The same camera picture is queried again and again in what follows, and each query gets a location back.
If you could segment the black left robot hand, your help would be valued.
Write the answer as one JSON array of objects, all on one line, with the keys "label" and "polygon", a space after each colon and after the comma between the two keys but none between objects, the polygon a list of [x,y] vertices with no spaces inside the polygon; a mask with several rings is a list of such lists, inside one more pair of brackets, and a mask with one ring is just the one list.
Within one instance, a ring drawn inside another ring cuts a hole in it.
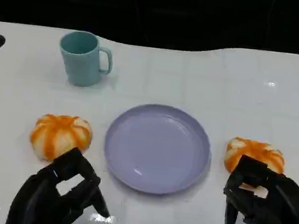
[{"label": "black left robot hand", "polygon": [[[76,175],[83,181],[61,195],[57,185]],[[90,206],[108,218],[100,182],[89,161],[73,148],[26,180],[12,201],[5,223],[72,224]]]}]

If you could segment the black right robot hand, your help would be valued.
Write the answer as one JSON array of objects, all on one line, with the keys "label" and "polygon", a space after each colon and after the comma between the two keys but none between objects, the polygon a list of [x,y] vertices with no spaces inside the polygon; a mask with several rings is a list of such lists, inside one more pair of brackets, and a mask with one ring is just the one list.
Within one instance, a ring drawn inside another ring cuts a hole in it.
[{"label": "black right robot hand", "polygon": [[265,163],[242,155],[224,187],[225,224],[299,224],[299,186]]}]

